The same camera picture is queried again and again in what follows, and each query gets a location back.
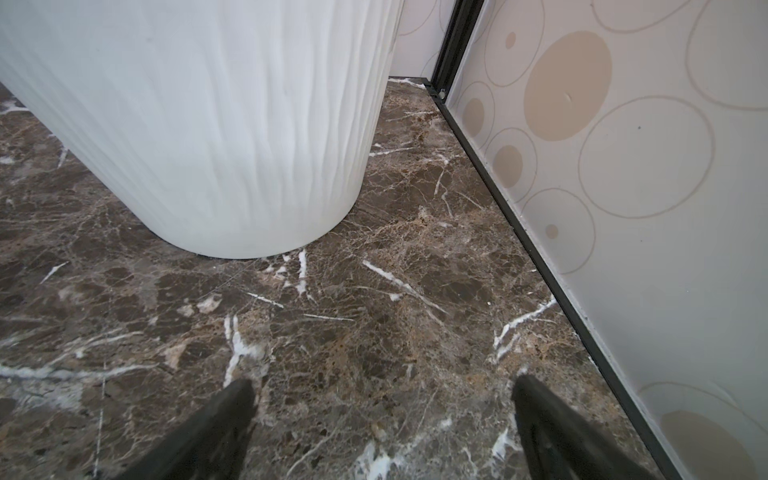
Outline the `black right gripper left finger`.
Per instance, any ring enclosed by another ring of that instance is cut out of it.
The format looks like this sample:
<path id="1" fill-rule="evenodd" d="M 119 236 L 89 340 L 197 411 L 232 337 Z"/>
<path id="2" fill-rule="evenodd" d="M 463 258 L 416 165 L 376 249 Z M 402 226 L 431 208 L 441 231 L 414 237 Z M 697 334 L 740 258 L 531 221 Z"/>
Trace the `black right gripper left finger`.
<path id="1" fill-rule="evenodd" d="M 256 413 L 252 381 L 231 382 L 120 479 L 238 479 Z"/>

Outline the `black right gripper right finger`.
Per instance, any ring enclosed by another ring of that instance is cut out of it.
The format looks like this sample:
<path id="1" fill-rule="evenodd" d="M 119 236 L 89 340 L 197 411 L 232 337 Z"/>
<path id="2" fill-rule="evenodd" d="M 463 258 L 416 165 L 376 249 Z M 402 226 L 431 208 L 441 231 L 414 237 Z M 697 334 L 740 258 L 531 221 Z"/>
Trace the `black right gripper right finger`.
<path id="1" fill-rule="evenodd" d="M 512 400 L 533 479 L 653 477 L 534 376 L 516 379 Z"/>

